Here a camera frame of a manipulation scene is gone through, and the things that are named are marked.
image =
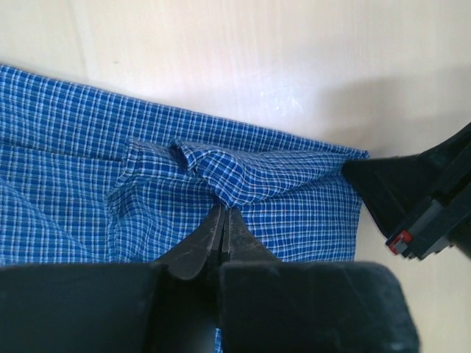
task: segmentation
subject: table surface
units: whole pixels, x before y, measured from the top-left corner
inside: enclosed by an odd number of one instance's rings
[[[0,61],[374,157],[471,121],[468,0],[2,0]],[[471,262],[394,257],[368,212],[358,260],[403,284],[424,352],[471,347]]]

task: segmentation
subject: shirt pocket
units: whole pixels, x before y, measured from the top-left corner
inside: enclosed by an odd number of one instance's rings
[[[215,203],[212,187],[181,168],[168,147],[131,140],[107,196],[112,260],[159,258],[193,232]]]

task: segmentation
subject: fabric fold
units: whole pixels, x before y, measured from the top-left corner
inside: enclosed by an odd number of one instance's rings
[[[121,173],[107,195],[113,261],[157,259],[195,230],[217,202],[206,181],[186,173],[170,152],[129,141]]]
[[[338,177],[347,154],[324,151],[246,153],[201,143],[176,142],[172,154],[214,189],[227,207],[258,202],[325,177]]]

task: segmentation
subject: wrinkled fabric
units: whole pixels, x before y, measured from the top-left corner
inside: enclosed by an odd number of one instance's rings
[[[365,151],[0,66],[0,265],[153,261],[215,204],[283,261],[352,260]]]

